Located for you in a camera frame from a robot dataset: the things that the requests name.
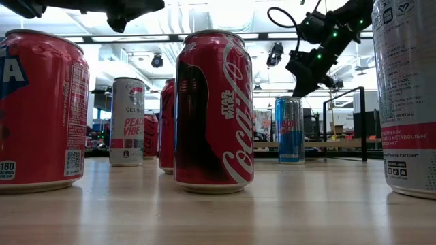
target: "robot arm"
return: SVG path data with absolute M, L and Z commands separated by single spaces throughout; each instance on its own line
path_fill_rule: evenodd
M 318 89 L 318 84 L 334 88 L 326 74 L 351 41 L 360 43 L 360 32 L 371 24 L 373 0 L 349 0 L 343 7 L 326 15 L 314 10 L 296 27 L 299 37 L 320 44 L 309 53 L 290 52 L 286 69 L 296 76 L 293 96 L 304 97 Z
M 163 0 L 0 0 L 0 4 L 25 18 L 41 18 L 47 6 L 105 12 L 109 26 L 116 32 L 124 32 L 130 20 L 143 14 L 164 8 Z

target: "red soda can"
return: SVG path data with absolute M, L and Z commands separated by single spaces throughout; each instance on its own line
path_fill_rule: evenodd
M 0 42 L 0 193 L 71 186 L 83 175 L 89 67 L 62 37 L 12 30 Z
M 155 115 L 145 115 L 144 123 L 144 159 L 157 157 L 157 126 L 159 122 Z
M 159 121 L 159 167 L 172 174 L 174 167 L 174 83 L 166 80 L 161 92 L 161 120 Z
M 237 35 L 193 33 L 177 59 L 174 179 L 197 193 L 253 180 L 251 58 Z

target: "wooden table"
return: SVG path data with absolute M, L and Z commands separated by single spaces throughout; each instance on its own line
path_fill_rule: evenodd
M 392 193 L 381 161 L 255 168 L 244 192 L 196 195 L 156 161 L 87 159 L 72 188 L 0 196 L 0 244 L 436 243 L 436 201 Z

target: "red bull can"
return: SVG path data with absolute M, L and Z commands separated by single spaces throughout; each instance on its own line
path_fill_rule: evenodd
M 305 135 L 301 98 L 283 96 L 275 101 L 279 162 L 305 163 Z

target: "black metal frame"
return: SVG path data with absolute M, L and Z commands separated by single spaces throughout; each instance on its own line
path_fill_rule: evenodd
M 327 103 L 334 101 L 335 99 L 338 99 L 344 95 L 347 95 L 349 93 L 352 93 L 354 91 L 359 90 L 360 93 L 360 113 L 361 113 L 361 137 L 360 137 L 360 142 L 362 144 L 362 161 L 366 162 L 368 160 L 368 151 L 367 151 L 367 118 L 366 118 L 366 110 L 365 110 L 365 88 L 360 86 L 357 88 L 354 88 L 346 93 L 343 93 L 339 96 L 336 96 L 333 99 L 329 99 L 328 101 L 323 102 L 322 104 L 322 120 L 323 120 L 323 140 L 325 142 L 327 142 Z

